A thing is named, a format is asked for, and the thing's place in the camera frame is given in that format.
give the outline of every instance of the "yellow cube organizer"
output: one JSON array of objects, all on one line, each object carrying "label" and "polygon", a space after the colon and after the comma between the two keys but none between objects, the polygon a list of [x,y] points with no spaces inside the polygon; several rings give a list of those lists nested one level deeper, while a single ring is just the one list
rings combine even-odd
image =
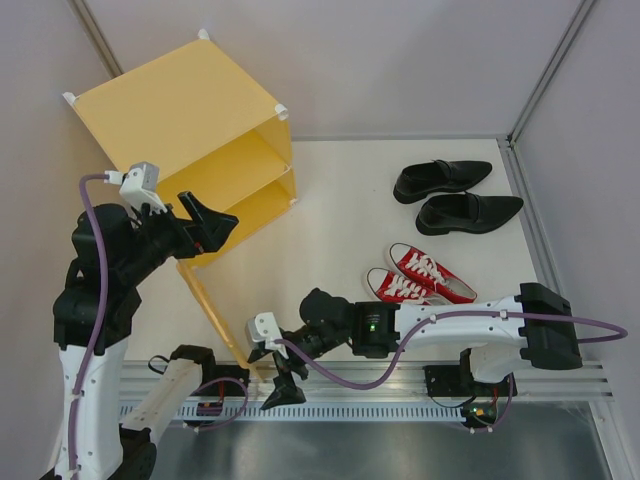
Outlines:
[{"label": "yellow cube organizer", "polygon": [[240,362],[237,342],[185,269],[210,263],[295,203],[288,112],[206,31],[198,37],[86,93],[64,96],[118,170],[141,161],[160,167],[158,195],[174,202],[178,217],[187,215],[177,194],[189,190],[240,220],[220,252],[179,265]]}]

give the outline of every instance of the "white floor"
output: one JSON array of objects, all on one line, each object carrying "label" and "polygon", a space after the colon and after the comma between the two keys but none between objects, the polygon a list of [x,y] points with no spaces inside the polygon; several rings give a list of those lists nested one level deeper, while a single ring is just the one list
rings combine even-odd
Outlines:
[{"label": "white floor", "polygon": [[[299,203],[206,268],[199,276],[244,343],[244,326],[259,312],[273,311],[280,326],[302,326],[300,301],[314,287],[350,301],[371,300],[362,277],[385,266],[384,250],[404,242],[426,251],[479,294],[479,301],[519,292],[535,273],[519,218],[486,235],[451,233],[425,237],[414,226],[421,202],[401,205],[391,192],[406,165],[444,160],[485,160],[493,172],[472,189],[510,195],[494,140],[380,140],[296,142],[294,170]],[[181,343],[209,346],[219,360],[233,360],[200,307],[167,262],[140,288],[143,304],[134,319],[127,358],[168,355]],[[451,345],[408,351],[407,360],[452,360]],[[354,360],[343,346],[324,360]]]}]

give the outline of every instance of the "white bracket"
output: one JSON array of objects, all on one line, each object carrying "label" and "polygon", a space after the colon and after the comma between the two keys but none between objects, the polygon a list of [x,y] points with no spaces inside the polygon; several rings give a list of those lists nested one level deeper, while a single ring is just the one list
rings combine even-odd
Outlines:
[{"label": "white bracket", "polygon": [[158,167],[150,163],[132,165],[120,187],[120,196],[139,212],[145,203],[149,204],[152,212],[166,212],[167,207],[155,192],[158,174]]},{"label": "white bracket", "polygon": [[67,103],[69,105],[71,105],[73,107],[73,105],[76,103],[76,100],[78,99],[78,97],[76,97],[73,93],[71,92],[64,92],[62,94],[62,96],[64,97],[64,99],[67,101]]},{"label": "white bracket", "polygon": [[200,40],[209,40],[211,41],[211,37],[209,37],[209,32],[207,32],[204,28],[198,30],[198,38]]},{"label": "white bracket", "polygon": [[282,334],[273,313],[259,313],[255,318],[249,320],[247,322],[247,336],[253,346],[264,342],[266,349],[278,351],[284,358],[289,358],[285,346],[275,343],[276,340],[282,340]]},{"label": "white bracket", "polygon": [[285,121],[287,118],[289,118],[289,110],[287,110],[287,107],[285,107],[281,103],[276,105],[276,114],[278,115],[278,120],[280,121]]}]

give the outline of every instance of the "metal floor panel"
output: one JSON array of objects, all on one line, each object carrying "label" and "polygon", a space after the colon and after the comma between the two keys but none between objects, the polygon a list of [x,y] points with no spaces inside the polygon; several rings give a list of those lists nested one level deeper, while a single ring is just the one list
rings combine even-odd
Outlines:
[{"label": "metal floor panel", "polygon": [[588,405],[515,404],[495,433],[442,423],[168,430],[152,480],[611,480]]}]

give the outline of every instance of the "cable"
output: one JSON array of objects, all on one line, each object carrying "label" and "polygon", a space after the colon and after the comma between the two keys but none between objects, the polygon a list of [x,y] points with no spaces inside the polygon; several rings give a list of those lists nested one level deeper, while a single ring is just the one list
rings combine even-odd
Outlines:
[{"label": "cable", "polygon": [[435,398],[433,397],[429,397],[429,400],[431,400],[433,403],[435,403],[436,405],[442,407],[442,408],[462,408],[462,407],[466,407],[467,405],[469,405],[470,403],[472,403],[476,398],[475,395],[471,398],[469,398],[468,400],[465,400],[464,402],[458,404],[458,405],[443,405],[442,403],[438,402]]},{"label": "cable", "polygon": [[154,358],[159,358],[164,363],[169,363],[169,359],[167,357],[163,356],[163,355],[154,355],[147,362],[147,367],[149,367],[149,370],[151,370],[153,373],[157,373],[158,375],[164,375],[164,372],[166,371],[166,367],[165,367],[165,370],[158,370],[156,367],[151,365],[151,362],[153,362]]},{"label": "cable", "polygon": [[[549,315],[549,314],[542,314],[542,313],[528,313],[528,312],[524,312],[524,313],[508,312],[507,315],[514,318],[524,318],[528,320],[579,323],[582,325],[589,325],[592,327],[599,327],[599,328],[604,328],[607,330],[612,330],[614,332],[617,332],[616,335],[581,339],[581,340],[578,340],[578,343],[608,342],[611,340],[618,340],[620,338],[624,338],[628,335],[628,332],[622,327],[619,327],[617,325],[612,325],[606,322],[601,322],[600,320],[591,320],[589,318],[569,317],[565,315]],[[422,328],[424,328],[426,325],[430,323],[435,323],[438,320],[444,320],[446,318],[454,318],[454,317],[499,317],[499,316],[500,316],[500,312],[498,311],[462,310],[462,311],[456,311],[456,312],[440,313],[432,316],[432,317],[435,317],[434,320],[431,320],[431,318],[427,318],[425,320],[422,320],[421,322],[418,322],[416,325],[413,326],[411,330],[407,332],[405,337],[402,339],[402,341],[398,345],[398,349],[396,350],[396,353],[391,359],[391,362],[389,363],[389,367],[387,368],[387,370],[382,374],[382,376],[379,379],[374,380],[373,382],[370,382],[370,383],[353,383],[337,376],[336,374],[330,372],[329,370],[324,368],[322,365],[320,365],[318,362],[313,360],[309,355],[304,353],[294,343],[292,343],[289,340],[278,339],[278,340],[275,340],[274,343],[286,346],[289,350],[295,353],[298,357],[300,357],[305,363],[311,366],[314,370],[316,370],[318,373],[325,376],[329,380],[332,380],[333,382],[337,383],[338,385],[342,385],[343,387],[347,387],[347,388],[352,388],[354,390],[372,390],[376,387],[379,387],[380,385],[382,385],[384,382],[387,381],[387,379],[391,376],[391,374],[395,370],[396,365],[400,360],[400,355],[402,355],[402,353],[404,352],[411,338],[413,338],[413,336],[416,333],[418,333]]]},{"label": "cable", "polygon": [[[92,175],[85,175],[80,179],[80,197],[82,198],[82,203],[84,205],[84,209],[87,213],[87,218],[89,219],[89,223],[91,224],[91,230],[93,231],[93,236],[96,241],[96,248],[98,250],[98,260],[100,265],[100,297],[98,300],[98,312],[96,314],[96,321],[93,325],[93,330],[91,331],[91,336],[89,337],[89,343],[87,344],[87,349],[84,352],[82,357],[82,362],[80,363],[80,368],[78,369],[78,375],[76,376],[76,381],[73,385],[73,389],[71,390],[71,394],[73,398],[71,399],[71,403],[69,404],[69,424],[67,431],[67,443],[69,450],[69,471],[75,472],[78,468],[77,462],[77,453],[76,453],[76,428],[78,422],[78,402],[80,401],[80,396],[82,394],[82,385],[84,383],[84,377],[87,374],[87,368],[89,367],[89,362],[91,357],[93,356],[93,350],[96,347],[96,343],[98,342],[98,337],[100,336],[100,330],[102,329],[102,323],[104,321],[104,314],[107,308],[107,296],[109,293],[109,270],[107,265],[107,251],[104,246],[104,239],[102,238],[102,232],[100,231],[100,224],[98,223],[98,218],[96,217],[96,212],[91,205],[91,200],[89,198],[89,193],[87,192],[87,182],[89,180],[106,180],[109,176],[104,173],[96,173]],[[73,473],[71,476],[71,480],[75,480],[77,478],[76,473]]]},{"label": "cable", "polygon": [[471,433],[485,433],[485,432],[491,433],[496,429],[496,427],[500,426],[500,424],[504,422],[505,418],[507,418],[507,415],[511,411],[511,401],[513,400],[513,384],[516,381],[515,378],[513,377],[513,373],[509,374],[509,378],[507,379],[507,381],[509,382],[509,396],[507,397],[507,404],[504,407],[504,411],[502,412],[502,415],[496,418],[496,421],[493,422],[492,425],[486,426],[486,427],[480,427],[480,428],[473,428],[470,430]]},{"label": "cable", "polygon": [[236,385],[238,385],[242,389],[242,392],[244,393],[244,401],[242,402],[242,406],[238,409],[238,411],[233,416],[229,417],[224,422],[216,423],[214,425],[206,426],[206,427],[196,427],[196,428],[194,428],[194,430],[196,432],[209,432],[211,430],[217,430],[218,428],[225,427],[225,426],[229,425],[231,422],[233,422],[236,418],[241,416],[245,412],[245,410],[247,409],[247,404],[249,403],[249,390],[247,390],[247,386],[244,383],[242,383],[240,380],[238,380],[237,378],[233,378],[233,377],[216,378],[215,380],[211,380],[210,382],[207,382],[207,383],[204,383],[204,384],[200,385],[191,395],[195,395],[199,391],[204,390],[205,388],[210,387],[211,385],[215,385],[216,383],[220,383],[220,382],[235,383]]}]

